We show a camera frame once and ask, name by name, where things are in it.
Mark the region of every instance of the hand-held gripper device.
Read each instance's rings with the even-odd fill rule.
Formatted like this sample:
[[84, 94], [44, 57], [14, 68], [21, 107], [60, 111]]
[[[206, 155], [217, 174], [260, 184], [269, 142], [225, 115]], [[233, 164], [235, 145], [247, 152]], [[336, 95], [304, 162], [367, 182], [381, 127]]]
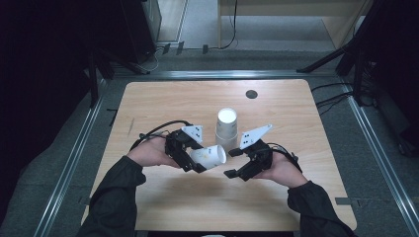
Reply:
[[229, 179], [241, 178], [243, 181], [248, 181], [264, 170], [269, 170], [272, 166], [273, 152], [284, 154], [301, 172], [296, 157], [293, 153], [289, 153], [284, 147], [276, 143], [265, 143], [262, 141], [262, 136], [272, 128], [271, 124], [262, 126], [247, 132], [243, 132], [240, 141], [240, 147], [232, 149], [228, 152], [231, 157], [247, 154], [250, 161], [237, 170], [228, 170], [224, 175]]
[[165, 145], [165, 153], [172, 157], [173, 160], [176, 161], [176, 163], [185, 171], [188, 172], [190, 170], [194, 170], [197, 173], [201, 173], [206, 170], [206, 168], [196, 163], [191, 156], [186, 152], [186, 149], [191, 147], [192, 149], [201, 149], [203, 148], [199, 143], [203, 142], [203, 127], [200, 125], [193, 125], [191, 123], [188, 123], [185, 120], [173, 120], [166, 122], [151, 131], [149, 131], [147, 134], [140, 134], [140, 139], [137, 140], [131, 147], [130, 150], [135, 148], [137, 145], [139, 145], [144, 140], [150, 139], [155, 136], [161, 136], [160, 133], [155, 133], [159, 129], [168, 126], [170, 124], [174, 123], [183, 123], [185, 126], [183, 126], [181, 129], [169, 132], [168, 135], [166, 135], [164, 138], [166, 138], [166, 145]]

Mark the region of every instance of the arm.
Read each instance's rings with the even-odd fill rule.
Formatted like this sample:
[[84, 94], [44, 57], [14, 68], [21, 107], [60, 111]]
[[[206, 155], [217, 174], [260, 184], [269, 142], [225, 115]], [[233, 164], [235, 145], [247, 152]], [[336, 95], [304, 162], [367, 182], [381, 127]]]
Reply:
[[179, 166], [164, 152], [164, 138], [139, 144], [106, 174], [93, 194], [89, 215], [77, 236], [133, 236], [136, 221], [135, 191], [145, 183], [143, 167]]
[[254, 177], [289, 187], [289, 207], [300, 213], [304, 236], [355, 236], [336, 215], [328, 194], [307, 178], [282, 154], [274, 152], [271, 169]]

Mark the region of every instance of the aluminum rail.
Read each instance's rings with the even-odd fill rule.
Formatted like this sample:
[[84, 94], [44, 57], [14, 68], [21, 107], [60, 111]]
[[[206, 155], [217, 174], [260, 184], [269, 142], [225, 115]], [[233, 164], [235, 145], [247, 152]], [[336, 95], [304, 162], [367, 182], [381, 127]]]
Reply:
[[296, 73], [295, 70], [220, 70], [220, 71], [162, 71], [149, 75], [133, 76], [132, 72], [120, 72], [119, 78], [134, 81], [173, 81], [173, 80], [263, 80], [300, 79], [310, 77], [336, 77], [334, 69], [317, 70], [312, 73]]
[[[350, 86], [343, 86], [344, 92], [352, 91]], [[376, 158], [377, 164], [381, 173], [387, 182], [387, 185], [394, 197], [395, 202], [400, 209], [401, 215], [406, 222], [408, 229], [412, 236], [419, 236], [419, 216], [415, 208], [415, 205], [410, 198], [409, 194], [403, 187], [403, 184], [399, 180], [396, 172], [394, 171], [384, 149], [379, 142], [376, 133], [373, 130], [370, 121], [365, 114], [365, 110], [360, 108], [354, 98], [349, 98], [349, 104], [354, 112], [354, 115], [364, 133], [370, 148]]]
[[[100, 91], [104, 92], [108, 87], [107, 82], [102, 79], [100, 82]], [[99, 97], [99, 100], [96, 102], [96, 105], [90, 109], [83, 126], [80, 130], [80, 133], [77, 136], [76, 142], [71, 150], [71, 153], [68, 157], [68, 160], [64, 166], [64, 169], [59, 177], [59, 180], [53, 190], [49, 200], [47, 202], [45, 211], [43, 212], [41, 221], [38, 225], [38, 228], [34, 234], [35, 237], [48, 236], [50, 228], [53, 224], [53, 221], [56, 218], [56, 215], [59, 211], [59, 208], [62, 204], [64, 196], [68, 190], [68, 186], [73, 177], [74, 171], [77, 167], [77, 163], [80, 159], [80, 155], [83, 151], [86, 140], [89, 137], [92, 126], [96, 120], [99, 109], [101, 108], [103, 102], [103, 96]]]

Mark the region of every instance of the white bracket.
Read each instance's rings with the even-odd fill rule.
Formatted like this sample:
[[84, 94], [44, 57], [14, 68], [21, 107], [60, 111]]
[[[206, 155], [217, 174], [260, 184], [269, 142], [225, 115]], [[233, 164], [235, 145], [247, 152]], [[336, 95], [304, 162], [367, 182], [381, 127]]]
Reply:
[[182, 126], [182, 130], [198, 143], [203, 142], [203, 127], [201, 125]]
[[240, 149], [243, 150], [255, 144], [263, 135], [265, 135], [273, 126], [268, 124], [259, 128], [243, 132], [241, 135]]

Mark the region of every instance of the wooden tabletop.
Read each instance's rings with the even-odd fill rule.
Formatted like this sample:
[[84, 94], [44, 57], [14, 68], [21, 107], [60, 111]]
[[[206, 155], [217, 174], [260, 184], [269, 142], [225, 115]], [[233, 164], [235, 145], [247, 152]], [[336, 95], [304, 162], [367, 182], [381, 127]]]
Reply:
[[[246, 92], [257, 92], [248, 99]], [[106, 172], [138, 135], [170, 120], [204, 127], [203, 147], [215, 144], [217, 113], [237, 111], [239, 134], [271, 123], [263, 137], [299, 157], [305, 176], [329, 194], [338, 216], [355, 229], [357, 222], [308, 84], [304, 80], [133, 82], [126, 86], [92, 193]], [[167, 127], [173, 131], [182, 125]], [[227, 179], [249, 158], [227, 157], [224, 165], [197, 174], [166, 166], [147, 167], [147, 182], [136, 192], [136, 229], [170, 231], [294, 231], [299, 214], [287, 206], [288, 188], [272, 181]]]

